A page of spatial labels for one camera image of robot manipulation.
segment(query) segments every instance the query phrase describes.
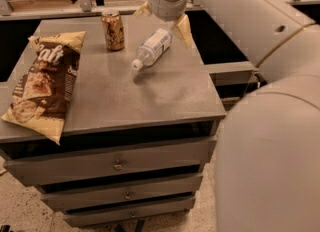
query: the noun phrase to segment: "gray drawer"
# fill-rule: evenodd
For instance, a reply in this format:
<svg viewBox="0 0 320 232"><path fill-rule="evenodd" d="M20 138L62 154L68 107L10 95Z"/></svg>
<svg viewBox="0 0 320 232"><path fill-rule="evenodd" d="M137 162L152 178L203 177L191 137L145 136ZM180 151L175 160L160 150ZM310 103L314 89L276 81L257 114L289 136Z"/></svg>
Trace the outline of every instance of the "gray drawer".
<svg viewBox="0 0 320 232"><path fill-rule="evenodd" d="M8 160L4 166L25 186L46 185L203 165L210 161L214 145L207 137L192 138Z"/></svg>
<svg viewBox="0 0 320 232"><path fill-rule="evenodd" d="M194 202L194 197L174 198L170 200L134 204L127 207L115 207L64 215L64 220L72 227L82 227L99 223L108 223L163 213L190 210L193 208Z"/></svg>
<svg viewBox="0 0 320 232"><path fill-rule="evenodd" d="M139 199L195 192L199 189L201 180L202 175L199 173L178 175L43 194L41 200L54 211L117 202L130 203Z"/></svg>

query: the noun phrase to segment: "plastic bottle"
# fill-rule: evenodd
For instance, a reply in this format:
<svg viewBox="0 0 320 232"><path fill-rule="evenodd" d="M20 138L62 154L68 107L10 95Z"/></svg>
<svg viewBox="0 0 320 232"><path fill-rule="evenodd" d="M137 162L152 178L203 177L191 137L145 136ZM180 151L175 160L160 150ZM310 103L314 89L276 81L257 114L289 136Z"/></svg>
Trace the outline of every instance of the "plastic bottle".
<svg viewBox="0 0 320 232"><path fill-rule="evenodd" d="M152 66L159 57L169 48L172 42L172 33L159 28L137 49L137 58L132 62L134 70L140 70L144 66Z"/></svg>

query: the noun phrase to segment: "brown can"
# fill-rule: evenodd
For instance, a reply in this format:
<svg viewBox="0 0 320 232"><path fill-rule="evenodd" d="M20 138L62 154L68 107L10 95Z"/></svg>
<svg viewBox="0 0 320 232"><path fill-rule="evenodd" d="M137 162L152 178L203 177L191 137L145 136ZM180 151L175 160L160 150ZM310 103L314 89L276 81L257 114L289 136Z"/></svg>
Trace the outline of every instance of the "brown can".
<svg viewBox="0 0 320 232"><path fill-rule="evenodd" d="M120 13L116 10L106 10L101 13L107 48L112 51L124 47L124 30Z"/></svg>

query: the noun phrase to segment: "floor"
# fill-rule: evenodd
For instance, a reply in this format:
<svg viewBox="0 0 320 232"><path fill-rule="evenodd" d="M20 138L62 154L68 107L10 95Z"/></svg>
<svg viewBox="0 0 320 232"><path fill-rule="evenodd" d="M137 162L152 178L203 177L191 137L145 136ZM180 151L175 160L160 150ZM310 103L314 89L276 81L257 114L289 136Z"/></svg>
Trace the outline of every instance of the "floor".
<svg viewBox="0 0 320 232"><path fill-rule="evenodd" d="M141 232L216 232L215 218L215 154L203 171L203 181L189 212L147 217ZM0 174L4 160L0 157ZM138 220L72 228L62 214L53 212L33 187L25 188L8 172L0 175L0 228L10 225L12 232L134 232Z"/></svg>

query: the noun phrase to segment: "cabinet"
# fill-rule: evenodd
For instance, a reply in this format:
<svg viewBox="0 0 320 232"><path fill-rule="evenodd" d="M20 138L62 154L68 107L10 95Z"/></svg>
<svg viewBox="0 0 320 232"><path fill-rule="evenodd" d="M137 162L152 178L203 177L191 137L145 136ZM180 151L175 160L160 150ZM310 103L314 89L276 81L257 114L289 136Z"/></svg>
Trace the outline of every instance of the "cabinet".
<svg viewBox="0 0 320 232"><path fill-rule="evenodd" d="M60 146L0 122L5 168L75 227L191 209L225 116L195 46L174 39L153 67L131 70L136 47L170 25L154 17L122 19L126 47L118 52L105 49L99 17L44 20L36 30L87 31ZM1 113L34 58L27 46L1 83Z"/></svg>

